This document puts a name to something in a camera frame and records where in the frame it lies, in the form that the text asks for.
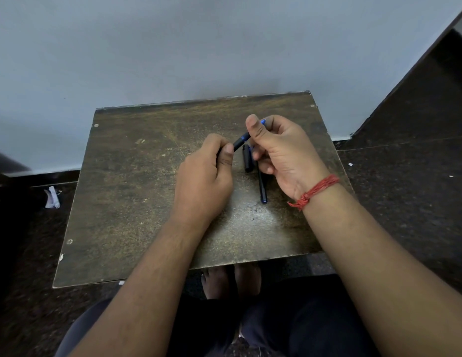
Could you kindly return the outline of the person's dark trousers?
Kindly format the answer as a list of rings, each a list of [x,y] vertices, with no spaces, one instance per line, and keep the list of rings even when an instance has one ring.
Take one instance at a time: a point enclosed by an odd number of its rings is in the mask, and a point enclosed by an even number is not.
[[[98,302],[69,328],[55,357],[68,357],[112,299]],[[239,328],[253,348],[286,357],[376,357],[336,275],[281,281],[245,300],[180,296],[165,357],[224,357]]]

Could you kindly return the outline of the red thread wristband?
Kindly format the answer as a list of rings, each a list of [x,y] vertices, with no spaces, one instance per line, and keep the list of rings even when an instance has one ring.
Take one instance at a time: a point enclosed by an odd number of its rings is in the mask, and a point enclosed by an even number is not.
[[[310,200],[320,192],[334,186],[340,182],[340,178],[338,178],[334,174],[330,174],[321,181],[319,181],[315,186],[309,189],[307,192],[303,193],[301,197],[296,200],[294,203],[287,202],[287,204],[292,207],[296,208],[299,211],[302,211],[306,205],[310,202]]]

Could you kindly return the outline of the dark blue capped pen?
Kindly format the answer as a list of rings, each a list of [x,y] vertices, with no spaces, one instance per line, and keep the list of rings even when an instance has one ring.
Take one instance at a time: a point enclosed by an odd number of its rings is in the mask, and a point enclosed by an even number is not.
[[[258,180],[259,180],[259,190],[260,190],[260,200],[262,204],[268,203],[268,195],[267,195],[267,178],[264,173],[260,170],[259,162],[254,160],[254,164],[258,173]]]

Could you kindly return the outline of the black pen cap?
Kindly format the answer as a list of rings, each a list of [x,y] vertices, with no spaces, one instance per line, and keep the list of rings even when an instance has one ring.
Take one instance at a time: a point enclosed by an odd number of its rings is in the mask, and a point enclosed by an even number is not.
[[[252,158],[252,151],[248,144],[242,146],[242,156],[244,162],[244,170],[246,173],[251,173],[254,169],[254,160]]]

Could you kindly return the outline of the person's left hand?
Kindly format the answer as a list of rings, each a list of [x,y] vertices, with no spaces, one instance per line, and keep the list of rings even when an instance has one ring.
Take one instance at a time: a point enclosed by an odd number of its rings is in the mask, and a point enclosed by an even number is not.
[[[218,135],[209,134],[202,146],[181,163],[171,220],[206,228],[225,208],[233,192],[232,179],[217,179],[217,152],[228,144]]]

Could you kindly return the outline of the crumpled white paper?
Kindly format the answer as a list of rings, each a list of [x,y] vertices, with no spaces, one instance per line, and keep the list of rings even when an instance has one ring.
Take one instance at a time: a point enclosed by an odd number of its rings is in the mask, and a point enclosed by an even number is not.
[[[46,209],[59,209],[61,207],[61,202],[59,200],[58,194],[54,186],[49,186],[48,189],[44,190],[46,194]]]

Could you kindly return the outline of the person's left foot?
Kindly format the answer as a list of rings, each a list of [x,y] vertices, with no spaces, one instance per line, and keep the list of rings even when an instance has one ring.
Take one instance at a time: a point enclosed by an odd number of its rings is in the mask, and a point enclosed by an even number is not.
[[[225,300],[230,296],[229,278],[225,266],[202,269],[201,284],[207,300]]]

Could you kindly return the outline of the blue and black pen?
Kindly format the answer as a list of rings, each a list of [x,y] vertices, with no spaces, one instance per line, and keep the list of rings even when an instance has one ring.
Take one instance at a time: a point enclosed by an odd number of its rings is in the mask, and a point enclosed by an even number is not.
[[[265,119],[262,119],[260,121],[262,125],[265,125]],[[243,146],[249,139],[251,138],[251,135],[249,132],[246,132],[243,134],[240,138],[238,138],[234,143],[233,143],[233,148],[234,152],[236,152],[241,146]],[[219,156],[220,152],[222,150],[222,147],[218,149],[217,156]]]

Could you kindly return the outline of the person's right foot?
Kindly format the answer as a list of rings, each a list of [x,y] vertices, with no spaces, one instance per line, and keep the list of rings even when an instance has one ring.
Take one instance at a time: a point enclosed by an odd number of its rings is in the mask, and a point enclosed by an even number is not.
[[[262,272],[258,262],[234,264],[234,276],[240,300],[260,294]]]

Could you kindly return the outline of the person's left forearm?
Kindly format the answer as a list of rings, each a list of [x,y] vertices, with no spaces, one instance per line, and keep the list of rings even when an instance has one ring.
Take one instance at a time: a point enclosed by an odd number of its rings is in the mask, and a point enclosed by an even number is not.
[[[173,212],[68,357],[165,357],[187,272],[213,218]]]

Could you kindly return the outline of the person's right forearm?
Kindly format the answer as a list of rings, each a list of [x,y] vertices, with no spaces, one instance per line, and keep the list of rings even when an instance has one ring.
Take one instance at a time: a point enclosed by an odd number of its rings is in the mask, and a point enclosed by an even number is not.
[[[412,256],[340,184],[303,213],[386,357],[462,357],[462,294]]]

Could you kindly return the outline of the person's foot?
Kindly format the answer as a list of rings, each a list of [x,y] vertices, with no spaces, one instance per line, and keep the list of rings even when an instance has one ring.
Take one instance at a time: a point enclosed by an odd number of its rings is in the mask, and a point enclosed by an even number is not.
[[[260,294],[262,272],[258,262],[234,264],[234,276],[240,300]]]
[[[225,300],[230,296],[229,278],[225,266],[202,269],[201,284],[207,300]]]

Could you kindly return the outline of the person's right hand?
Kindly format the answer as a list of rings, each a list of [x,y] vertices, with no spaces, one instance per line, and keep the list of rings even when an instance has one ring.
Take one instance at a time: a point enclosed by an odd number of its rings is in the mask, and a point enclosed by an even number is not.
[[[280,189],[298,200],[330,172],[301,126],[280,115],[266,120],[269,149],[253,149],[252,157],[262,173],[275,176]]]

